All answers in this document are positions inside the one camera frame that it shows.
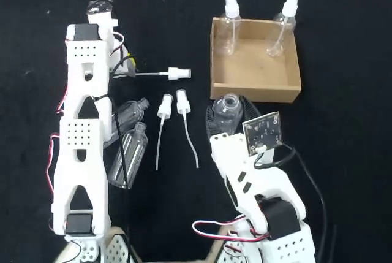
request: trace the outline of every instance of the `black fabric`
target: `black fabric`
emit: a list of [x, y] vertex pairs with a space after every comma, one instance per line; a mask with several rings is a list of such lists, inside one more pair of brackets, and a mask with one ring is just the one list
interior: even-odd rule
[[[51, 194], [45, 181], [48, 138], [66, 85], [64, 38], [86, 22], [90, 0], [0, 0], [1, 262], [51, 262], [64, 246], [48, 229]], [[270, 19], [285, 0], [238, 0], [246, 18]], [[209, 100], [209, 31], [224, 0], [114, 0], [120, 31], [141, 72], [192, 69], [191, 80], [116, 79], [119, 105], [146, 97], [149, 145], [130, 191], [131, 241], [144, 261], [202, 259], [211, 241], [192, 232], [195, 219], [237, 214], [205, 133]], [[296, 41], [303, 91], [293, 104], [257, 104], [281, 111], [284, 140], [302, 155], [337, 225], [333, 262], [387, 262], [392, 239], [390, 133], [392, 19], [390, 0], [300, 0]], [[164, 93], [185, 88], [196, 170], [175, 106], [154, 160]], [[107, 169], [116, 153], [105, 152]], [[307, 207], [316, 247], [320, 202], [297, 161], [284, 167]], [[125, 227], [121, 191], [110, 186], [110, 215]], [[329, 246], [326, 246], [328, 257]]]

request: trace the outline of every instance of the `empty bottle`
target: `empty bottle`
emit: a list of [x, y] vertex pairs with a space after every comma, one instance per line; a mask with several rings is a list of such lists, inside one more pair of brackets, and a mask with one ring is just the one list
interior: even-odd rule
[[280, 56], [284, 52], [287, 38], [295, 29], [295, 14], [298, 0], [286, 0], [282, 12], [274, 18], [271, 32], [267, 35], [267, 54], [272, 57]]
[[[137, 170], [139, 169], [141, 159], [146, 150], [147, 136], [145, 134], [147, 125], [138, 122], [135, 129], [124, 134], [122, 138], [122, 145], [124, 147], [126, 178], [128, 182], [128, 189], [134, 183]], [[113, 165], [108, 174], [108, 181], [119, 188], [126, 188], [123, 158], [121, 150], [119, 149]]]
[[[126, 131], [131, 130], [136, 122], [143, 119], [144, 111], [149, 107], [147, 99], [143, 98], [137, 102], [129, 101], [120, 106], [117, 109], [118, 122], [120, 124], [120, 132], [123, 135]], [[111, 145], [113, 142], [118, 140], [117, 126], [115, 116], [111, 116], [111, 137], [110, 140], [104, 142], [104, 148]]]
[[215, 37], [215, 51], [220, 55], [232, 55], [235, 51], [241, 17], [237, 0], [226, 0], [225, 13], [219, 20]]
[[222, 132], [235, 133], [243, 116], [243, 106], [236, 94], [229, 93], [213, 104], [214, 120]]

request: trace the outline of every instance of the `open cardboard box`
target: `open cardboard box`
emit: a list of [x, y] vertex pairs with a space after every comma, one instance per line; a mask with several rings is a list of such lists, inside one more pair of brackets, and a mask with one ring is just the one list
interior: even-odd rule
[[266, 53], [265, 36], [272, 21], [242, 19], [234, 54], [214, 52], [219, 18], [211, 28], [211, 99], [227, 93], [240, 94], [255, 102], [293, 102], [301, 92], [301, 77], [294, 35], [284, 45], [284, 54]]

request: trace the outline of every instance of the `bottle without cap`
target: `bottle without cap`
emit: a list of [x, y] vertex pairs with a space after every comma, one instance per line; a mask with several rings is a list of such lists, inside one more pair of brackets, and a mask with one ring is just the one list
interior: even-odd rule
[[109, 183], [119, 188], [126, 188], [125, 178], [127, 178], [128, 189], [131, 188], [147, 147], [146, 128], [145, 123], [138, 122], [133, 130], [124, 134], [122, 146], [124, 148], [126, 176], [124, 176], [123, 157], [119, 149], [108, 174]]
[[[149, 107], [147, 99], [143, 98], [139, 101], [128, 101], [117, 109], [118, 122], [120, 125], [120, 132], [124, 134], [126, 131], [132, 129], [136, 122], [143, 119], [144, 111]], [[104, 142], [104, 148], [111, 145], [118, 140], [117, 125], [115, 116], [111, 116], [111, 137], [110, 140]]]
[[225, 13], [219, 19], [214, 51], [220, 55], [232, 55], [235, 51], [241, 17], [237, 0], [226, 0]]
[[295, 14], [298, 0], [286, 0], [282, 12], [274, 18], [270, 32], [266, 37], [266, 51], [272, 57], [280, 56], [284, 52], [287, 40], [294, 32]]
[[243, 105], [236, 94], [229, 93], [213, 104], [214, 120], [222, 132], [235, 133], [243, 116]]

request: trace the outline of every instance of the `robotic arm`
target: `robotic arm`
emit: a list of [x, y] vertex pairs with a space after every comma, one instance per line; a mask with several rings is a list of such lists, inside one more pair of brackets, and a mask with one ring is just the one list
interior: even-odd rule
[[[117, 39], [108, 2], [96, 2], [88, 11], [89, 24], [67, 28], [67, 96], [60, 120], [60, 151], [54, 175], [53, 230], [67, 241], [85, 242], [101, 250], [105, 260], [105, 235], [111, 226], [108, 214], [108, 181], [103, 162], [103, 143], [111, 137], [111, 102], [108, 93], [110, 71], [127, 50]], [[129, 60], [118, 68], [134, 73]], [[97, 119], [82, 119], [78, 114], [87, 98], [94, 101]], [[78, 186], [85, 188], [92, 209], [70, 208]]]
[[[311, 230], [303, 222], [306, 209], [287, 174], [276, 167], [255, 169], [257, 155], [249, 156], [244, 134], [215, 135], [210, 143], [213, 160], [230, 197], [236, 209], [247, 218], [233, 224], [238, 236], [254, 238], [252, 231], [269, 235], [269, 239], [259, 242], [241, 243], [247, 260], [314, 263]], [[271, 163], [274, 149], [261, 149], [260, 162]]]

